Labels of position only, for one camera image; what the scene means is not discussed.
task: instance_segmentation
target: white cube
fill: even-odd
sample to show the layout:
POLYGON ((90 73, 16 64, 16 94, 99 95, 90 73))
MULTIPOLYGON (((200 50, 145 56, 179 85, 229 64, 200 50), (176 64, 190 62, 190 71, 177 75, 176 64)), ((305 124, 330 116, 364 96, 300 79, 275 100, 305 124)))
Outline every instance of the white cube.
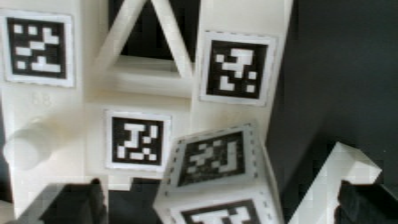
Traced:
POLYGON ((165 224, 282 223, 254 123, 176 141, 154 209, 165 224))

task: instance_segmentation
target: white block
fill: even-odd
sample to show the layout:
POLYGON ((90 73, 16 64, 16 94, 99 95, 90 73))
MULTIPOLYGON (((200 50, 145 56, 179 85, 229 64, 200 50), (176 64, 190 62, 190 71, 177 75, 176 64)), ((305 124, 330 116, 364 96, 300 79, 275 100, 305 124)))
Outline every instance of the white block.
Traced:
POLYGON ((371 184, 382 169, 359 149, 337 143, 289 224, 334 224, 341 181, 371 184))
POLYGON ((165 172, 154 199, 165 224, 282 223, 268 157, 250 122, 177 140, 165 172))

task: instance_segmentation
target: white cylinder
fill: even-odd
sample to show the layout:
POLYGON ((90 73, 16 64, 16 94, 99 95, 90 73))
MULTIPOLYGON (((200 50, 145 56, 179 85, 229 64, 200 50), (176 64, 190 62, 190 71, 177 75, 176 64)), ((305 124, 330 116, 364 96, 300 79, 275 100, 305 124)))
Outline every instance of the white cylinder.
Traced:
POLYGON ((56 135, 40 122, 32 122, 12 134, 3 146, 3 157, 10 168, 32 169, 49 158, 56 135))

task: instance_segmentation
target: black and white square marker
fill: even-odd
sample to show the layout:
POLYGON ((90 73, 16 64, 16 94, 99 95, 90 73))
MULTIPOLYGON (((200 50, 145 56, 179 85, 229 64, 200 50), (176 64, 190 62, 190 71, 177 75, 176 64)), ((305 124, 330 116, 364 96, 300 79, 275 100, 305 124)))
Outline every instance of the black and white square marker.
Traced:
POLYGON ((5 80, 72 87, 71 16, 0 10, 5 80))
POLYGON ((252 200, 183 211, 186 224, 261 224, 252 200))
POLYGON ((243 131, 186 144, 177 186, 245 173, 243 131))
POLYGON ((206 32, 200 100, 263 106, 275 38, 206 32))
POLYGON ((106 111, 106 166, 161 171, 168 156, 170 117, 106 111))
POLYGON ((255 176, 254 134, 247 123, 223 130, 199 133, 176 142, 170 163, 170 188, 200 188, 207 183, 247 181, 255 176))

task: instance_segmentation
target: black gap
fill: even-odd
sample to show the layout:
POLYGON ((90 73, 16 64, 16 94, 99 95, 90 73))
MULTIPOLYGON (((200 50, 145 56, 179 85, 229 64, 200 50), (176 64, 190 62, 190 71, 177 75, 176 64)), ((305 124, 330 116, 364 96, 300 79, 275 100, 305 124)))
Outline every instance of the black gap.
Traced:
MULTIPOLYGON (((113 24, 122 1, 124 0, 108 0, 110 27, 113 24)), ((190 60, 193 61, 199 23, 199 0, 170 0, 170 7, 176 15, 190 60)), ((120 55, 174 60, 151 1, 147 1, 144 5, 120 55)))
MULTIPOLYGON (((0 149, 3 148, 3 119, 0 119, 0 149)), ((5 162, 3 153, 0 153, 0 200, 12 202, 12 191, 10 191, 10 177, 8 177, 8 164, 5 162)))
POLYGON ((110 224, 161 224, 152 209, 160 180, 135 178, 129 191, 108 191, 110 224))

